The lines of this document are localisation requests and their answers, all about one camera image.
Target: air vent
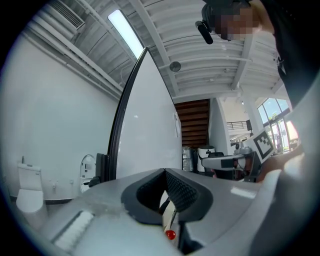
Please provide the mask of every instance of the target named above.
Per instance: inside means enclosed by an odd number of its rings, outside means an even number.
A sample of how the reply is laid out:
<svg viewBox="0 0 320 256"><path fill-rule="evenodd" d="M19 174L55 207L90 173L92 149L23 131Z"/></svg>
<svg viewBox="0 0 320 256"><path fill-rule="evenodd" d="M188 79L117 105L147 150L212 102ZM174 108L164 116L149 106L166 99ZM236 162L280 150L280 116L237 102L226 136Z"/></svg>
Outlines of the air vent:
<svg viewBox="0 0 320 256"><path fill-rule="evenodd" d="M54 8L58 13L60 13L63 17L65 17L72 25L74 25L77 29L80 28L84 21L81 20L68 6L66 6L63 2L58 0L51 1L49 3L52 8Z"/></svg>
<svg viewBox="0 0 320 256"><path fill-rule="evenodd" d="M59 21L74 35L80 33L84 28L85 22L65 3L60 0L50 1L44 10L53 18Z"/></svg>

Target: ceiling light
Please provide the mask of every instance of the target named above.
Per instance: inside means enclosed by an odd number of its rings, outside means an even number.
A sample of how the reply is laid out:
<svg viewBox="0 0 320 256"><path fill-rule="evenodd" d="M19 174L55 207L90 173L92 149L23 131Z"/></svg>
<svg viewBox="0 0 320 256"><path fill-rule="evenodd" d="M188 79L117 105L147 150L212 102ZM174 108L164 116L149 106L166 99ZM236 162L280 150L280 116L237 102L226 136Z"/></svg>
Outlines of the ceiling light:
<svg viewBox="0 0 320 256"><path fill-rule="evenodd" d="M144 48L123 13L120 10L115 10L108 16L108 19L138 59Z"/></svg>

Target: white toilet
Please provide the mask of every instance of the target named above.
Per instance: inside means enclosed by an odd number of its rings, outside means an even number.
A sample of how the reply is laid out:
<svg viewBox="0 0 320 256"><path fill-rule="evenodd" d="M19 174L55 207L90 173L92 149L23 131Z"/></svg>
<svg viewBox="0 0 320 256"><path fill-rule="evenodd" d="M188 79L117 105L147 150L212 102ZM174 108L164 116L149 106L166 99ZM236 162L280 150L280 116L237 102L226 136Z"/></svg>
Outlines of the white toilet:
<svg viewBox="0 0 320 256"><path fill-rule="evenodd" d="M30 164L18 164L20 187L16 206L31 227L38 230L48 219L41 185L41 168Z"/></svg>

